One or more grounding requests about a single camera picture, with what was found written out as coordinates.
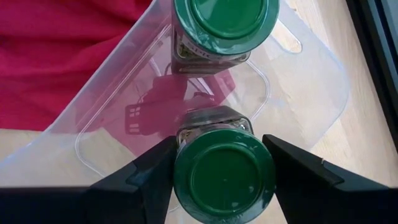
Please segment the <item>jar cap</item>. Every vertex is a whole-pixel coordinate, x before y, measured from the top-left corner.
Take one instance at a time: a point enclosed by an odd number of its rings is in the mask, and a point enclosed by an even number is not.
[[[275,26],[279,0],[174,0],[180,26],[209,53],[244,54]]]
[[[274,163],[253,135],[236,129],[213,130],[181,150],[174,189],[182,207],[203,223],[237,217],[239,223],[246,223],[272,198]]]

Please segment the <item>red cloth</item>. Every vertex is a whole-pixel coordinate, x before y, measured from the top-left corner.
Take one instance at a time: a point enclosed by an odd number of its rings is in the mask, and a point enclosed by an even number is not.
[[[149,4],[1,1],[0,128],[47,128]]]

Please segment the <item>wooden table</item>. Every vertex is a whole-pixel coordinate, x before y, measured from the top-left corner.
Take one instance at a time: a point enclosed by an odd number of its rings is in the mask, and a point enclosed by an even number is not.
[[[357,174],[398,186],[398,154],[369,74],[345,0],[287,0],[291,8],[343,63],[351,84],[347,107],[312,152]],[[5,157],[37,132],[0,129]],[[274,197],[255,223],[285,223]]]

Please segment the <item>spice jar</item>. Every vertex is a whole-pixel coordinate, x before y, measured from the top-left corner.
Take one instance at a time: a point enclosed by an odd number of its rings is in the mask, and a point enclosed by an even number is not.
[[[249,119],[219,106],[188,112],[177,133],[174,191],[202,223],[246,223],[267,206],[275,168]]]
[[[245,62],[275,26],[279,0],[174,0],[172,72],[213,75]]]

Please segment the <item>transparent plastic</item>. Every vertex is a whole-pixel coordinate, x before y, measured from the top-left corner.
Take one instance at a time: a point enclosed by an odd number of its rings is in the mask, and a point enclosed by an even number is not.
[[[257,137],[304,149],[343,111],[344,69],[285,2],[279,21],[301,52],[271,36],[247,62],[205,78],[170,73],[170,7],[152,2],[57,120],[0,163],[0,185],[91,185],[175,135],[195,108],[228,105],[251,119]]]

